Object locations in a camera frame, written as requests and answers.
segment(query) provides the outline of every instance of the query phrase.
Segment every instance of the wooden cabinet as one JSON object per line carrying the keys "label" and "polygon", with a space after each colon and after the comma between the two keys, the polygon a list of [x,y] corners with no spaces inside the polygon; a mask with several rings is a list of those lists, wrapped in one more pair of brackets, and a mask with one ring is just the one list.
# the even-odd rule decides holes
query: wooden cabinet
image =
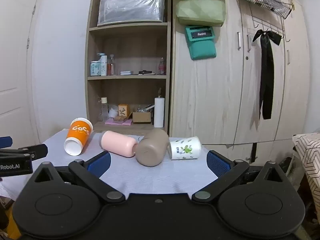
{"label": "wooden cabinet", "polygon": [[[170,70],[171,70],[171,0],[165,0],[164,22],[133,22],[97,27],[100,0],[91,0],[85,47],[85,97],[87,118],[95,131],[112,130],[123,134],[144,135],[152,123],[106,125],[99,122],[101,97],[109,106],[129,104],[131,110],[154,104],[158,91],[165,98],[164,127],[168,131]],[[98,60],[97,53],[115,55],[117,75],[90,76],[90,63]],[[158,74],[161,58],[166,59],[166,75]],[[119,75],[130,70],[133,75]],[[151,70],[155,75],[138,75]]]}
{"label": "wooden cabinet", "polygon": [[[279,163],[292,156],[292,135],[302,132],[306,115],[310,59],[302,8],[294,0],[295,10],[283,20],[247,1],[226,1],[226,21],[214,28],[214,59],[191,60],[184,27],[174,17],[170,136],[198,136],[208,150],[230,160]],[[283,37],[279,46],[271,41],[274,93],[268,120],[259,117],[261,44],[260,37],[253,38],[260,29]]]}
{"label": "wooden cabinet", "polygon": [[191,60],[184,26],[173,12],[172,137],[198,136],[207,144],[234,141],[243,70],[237,33],[242,33],[242,24],[237,0],[226,0],[226,4],[223,26],[213,28],[217,57],[205,60]]}
{"label": "wooden cabinet", "polygon": [[294,4],[295,10],[284,20],[284,95],[276,140],[302,133],[308,103],[309,43],[302,7],[297,0]]}
{"label": "wooden cabinet", "polygon": [[277,28],[281,30],[281,18],[255,4],[242,0],[239,2],[243,23],[245,60],[240,114],[234,143],[273,141],[279,123],[284,89],[284,41],[282,40],[279,46],[271,41],[274,59],[273,105],[271,119],[264,120],[262,114],[259,117],[261,44],[260,38],[254,42],[252,40],[259,29],[266,31],[268,24],[270,30],[271,27],[273,30]]}

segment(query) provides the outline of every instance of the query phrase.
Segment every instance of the white wall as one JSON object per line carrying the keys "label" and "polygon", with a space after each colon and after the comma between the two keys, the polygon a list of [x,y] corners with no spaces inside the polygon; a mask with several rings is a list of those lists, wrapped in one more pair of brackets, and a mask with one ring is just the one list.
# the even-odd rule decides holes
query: white wall
{"label": "white wall", "polygon": [[320,0],[298,1],[304,8],[310,48],[311,79],[307,116],[304,126],[304,132],[310,133],[320,128]]}
{"label": "white wall", "polygon": [[40,141],[86,117],[84,50],[90,0],[42,0],[32,50]]}

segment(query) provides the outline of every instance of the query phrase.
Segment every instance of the white bottle cap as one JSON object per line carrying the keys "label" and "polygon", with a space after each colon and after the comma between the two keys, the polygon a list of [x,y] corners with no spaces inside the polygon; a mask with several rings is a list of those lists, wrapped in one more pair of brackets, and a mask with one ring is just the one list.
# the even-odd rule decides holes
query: white bottle cap
{"label": "white bottle cap", "polygon": [[106,104],[107,103],[107,98],[101,98],[101,103]]}

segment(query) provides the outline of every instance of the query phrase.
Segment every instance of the teal pouch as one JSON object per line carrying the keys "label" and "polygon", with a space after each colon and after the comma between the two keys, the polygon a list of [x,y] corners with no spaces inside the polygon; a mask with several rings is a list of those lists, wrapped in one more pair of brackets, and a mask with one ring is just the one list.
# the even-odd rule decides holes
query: teal pouch
{"label": "teal pouch", "polygon": [[189,25],[185,27],[185,36],[192,60],[217,56],[212,27]]}

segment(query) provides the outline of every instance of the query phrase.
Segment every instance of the orange paper cup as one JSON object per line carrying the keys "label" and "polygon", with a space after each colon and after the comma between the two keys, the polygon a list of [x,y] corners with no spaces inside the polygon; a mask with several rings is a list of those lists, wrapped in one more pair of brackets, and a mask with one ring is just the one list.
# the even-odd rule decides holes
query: orange paper cup
{"label": "orange paper cup", "polygon": [[64,150],[71,156],[78,156],[93,131],[92,123],[85,118],[77,118],[71,122]]}

